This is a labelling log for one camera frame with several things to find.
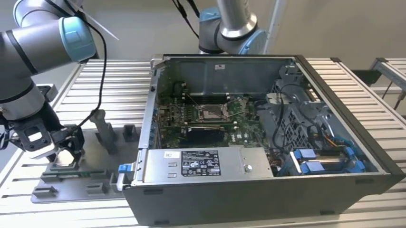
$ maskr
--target open computer tower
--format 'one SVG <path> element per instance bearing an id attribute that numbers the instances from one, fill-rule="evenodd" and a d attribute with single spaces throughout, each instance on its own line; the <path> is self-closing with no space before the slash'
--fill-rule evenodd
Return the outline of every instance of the open computer tower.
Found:
<path id="1" fill-rule="evenodd" d="M 341 213 L 404 174 L 297 55 L 164 55 L 133 180 L 140 225 Z"/>

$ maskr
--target black cable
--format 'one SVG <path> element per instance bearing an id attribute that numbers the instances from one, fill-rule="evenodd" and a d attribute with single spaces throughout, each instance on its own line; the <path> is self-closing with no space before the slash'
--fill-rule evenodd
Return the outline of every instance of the black cable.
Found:
<path id="1" fill-rule="evenodd" d="M 78 16 L 76 10 L 73 9 L 70 3 L 68 0 L 62 0 L 64 3 L 66 4 L 69 10 L 73 12 L 74 16 L 77 16 L 81 21 L 85 23 L 86 26 L 90 27 L 90 29 L 98 34 L 101 41 L 102 41 L 102 49 L 104 49 L 104 61 L 102 61 L 102 72 L 101 72 L 101 80 L 100 80 L 100 88 L 98 88 L 98 101 L 97 101 L 97 106 L 96 108 L 89 112 L 89 115 L 84 118 L 84 120 L 80 122 L 80 124 L 73 128 L 70 132 L 73 132 L 78 127 L 84 125 L 84 123 L 90 119 L 90 117 L 94 115 L 96 111 L 100 109 L 101 106 L 101 97 L 102 97 L 102 86 L 104 86 L 104 78 L 105 78 L 105 68 L 106 68 L 106 44 L 105 44 L 105 39 L 98 32 L 98 30 L 85 21 L 82 18 Z M 70 14 L 64 11 L 61 8 L 54 7 L 66 17 L 70 16 Z"/>
<path id="2" fill-rule="evenodd" d="M 188 25 L 190 31 L 193 32 L 196 38 L 198 38 L 198 35 L 197 35 L 197 33 L 194 32 L 194 29 L 193 29 L 192 26 L 190 26 L 190 23 L 189 23 L 189 20 L 188 20 L 188 15 L 186 15 L 186 13 L 185 13 L 185 10 L 184 10 L 184 8 L 182 8 L 182 5 L 180 4 L 178 0 L 176 0 L 176 2 L 177 2 L 177 5 L 176 5 L 176 3 L 174 3 L 174 0 L 172 0 L 172 3 L 173 3 L 173 5 L 174 5 L 174 7 L 176 7 L 176 9 L 177 9 L 177 11 L 178 11 L 178 13 L 180 13 L 182 19 L 184 19 L 184 21 L 185 21 L 185 23 L 186 23 L 186 25 Z"/>
<path id="3" fill-rule="evenodd" d="M 320 128 L 320 126 L 309 119 L 309 117 L 303 113 L 300 106 L 297 107 L 297 111 L 300 113 L 300 115 L 304 117 L 304 119 L 309 122 L 311 126 L 315 126 L 316 128 L 316 133 L 317 133 L 317 137 L 320 137 L 323 140 L 320 140 L 324 145 L 327 145 L 327 139 L 323 137 L 323 130 Z"/>
<path id="4" fill-rule="evenodd" d="M 194 1 L 193 0 L 186 0 L 188 3 L 189 3 L 189 6 L 192 8 L 192 11 L 194 11 L 194 14 L 196 14 L 196 17 L 200 18 L 200 12 L 198 12 L 198 9 L 197 9 L 197 6 L 194 4 Z"/>
<path id="5" fill-rule="evenodd" d="M 395 105 L 393 105 L 393 108 L 392 108 L 393 110 L 396 110 L 399 104 L 400 104 L 400 100 L 397 100 L 397 101 L 395 102 Z"/>
<path id="6" fill-rule="evenodd" d="M 276 144 L 276 141 L 275 141 L 277 130 L 279 130 L 280 125 L 281 125 L 281 119 L 283 119 L 283 113 L 284 113 L 284 103 L 283 103 L 283 99 L 281 99 L 281 93 L 279 93 L 279 96 L 280 96 L 280 112 L 279 112 L 279 119 L 277 119 L 277 123 L 276 123 L 276 128 L 275 128 L 273 134 L 272 134 L 272 143 L 273 143 L 273 146 L 280 150 L 280 152 L 285 153 L 284 148 L 281 146 L 279 146 Z"/>
<path id="7" fill-rule="evenodd" d="M 285 84 L 285 85 L 281 86 L 281 88 L 279 89 L 279 91 L 281 92 L 283 88 L 287 87 L 287 86 L 295 86 L 295 87 L 299 87 L 300 89 L 304 89 L 303 86 L 300 86 L 297 84 Z"/>
<path id="8" fill-rule="evenodd" d="M 381 95 L 381 99 L 384 98 L 385 93 L 387 93 L 387 90 L 388 90 L 388 88 L 391 87 L 391 85 L 392 85 L 392 82 L 389 82 L 389 84 L 388 84 L 388 86 L 387 86 L 387 88 L 385 88 L 385 90 L 384 90 L 384 93 L 383 93 L 383 95 Z"/>

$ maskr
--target white wall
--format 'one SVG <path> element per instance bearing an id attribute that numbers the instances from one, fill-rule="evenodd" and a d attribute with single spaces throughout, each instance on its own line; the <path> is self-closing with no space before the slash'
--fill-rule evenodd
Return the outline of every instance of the white wall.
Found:
<path id="1" fill-rule="evenodd" d="M 198 32 L 198 22 L 188 3 L 180 1 L 189 22 Z M 194 0 L 198 10 L 216 6 L 215 0 Z M 267 30 L 273 0 L 251 0 L 259 26 Z M 161 53 L 197 53 L 192 34 L 170 0 L 85 0 L 84 10 L 120 39 L 102 32 L 109 59 L 149 58 Z"/>
<path id="2" fill-rule="evenodd" d="M 367 68 L 406 56 L 406 0 L 287 0 L 273 53 L 339 57 Z"/>

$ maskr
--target blue latch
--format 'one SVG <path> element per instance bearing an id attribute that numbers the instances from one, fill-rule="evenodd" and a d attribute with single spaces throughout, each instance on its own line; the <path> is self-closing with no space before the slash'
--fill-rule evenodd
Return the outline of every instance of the blue latch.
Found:
<path id="1" fill-rule="evenodd" d="M 126 164 L 121 164 L 118 166 L 118 173 L 130 173 L 132 172 L 132 164 L 126 165 Z"/>
<path id="2" fill-rule="evenodd" d="M 300 165 L 300 170 L 304 175 L 324 171 L 324 167 L 319 161 L 309 161 Z"/>
<path id="3" fill-rule="evenodd" d="M 293 156 L 296 159 L 315 159 L 316 154 L 312 149 L 297 149 L 293 151 Z"/>
<path id="4" fill-rule="evenodd" d="M 352 159 L 355 154 L 353 154 L 353 151 L 352 151 L 351 147 L 345 147 L 344 152 L 347 153 L 349 159 Z"/>
<path id="5" fill-rule="evenodd" d="M 345 168 L 348 173 L 360 173 L 365 171 L 365 166 L 363 165 L 360 160 L 351 161 L 352 164 Z"/>

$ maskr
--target aluminum extrusion table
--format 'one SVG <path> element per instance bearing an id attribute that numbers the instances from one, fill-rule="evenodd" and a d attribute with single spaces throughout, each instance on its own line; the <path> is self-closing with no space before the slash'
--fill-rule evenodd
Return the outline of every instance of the aluminum extrusion table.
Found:
<path id="1" fill-rule="evenodd" d="M 406 172 L 406 121 L 340 62 L 307 59 L 379 145 Z M 102 62 L 78 65 L 53 102 L 62 124 L 78 123 L 96 106 Z M 101 109 L 113 126 L 142 120 L 149 87 L 148 60 L 110 60 L 106 65 Z M 94 128 L 88 122 L 84 128 Z M 0 225 L 21 227 L 140 227 L 124 199 L 32 204 L 30 192 L 45 170 L 45 159 L 32 160 L 20 150 L 0 174 Z M 365 196 L 335 216 L 204 224 L 185 228 L 252 227 L 404 227 L 406 180 L 381 195 Z"/>

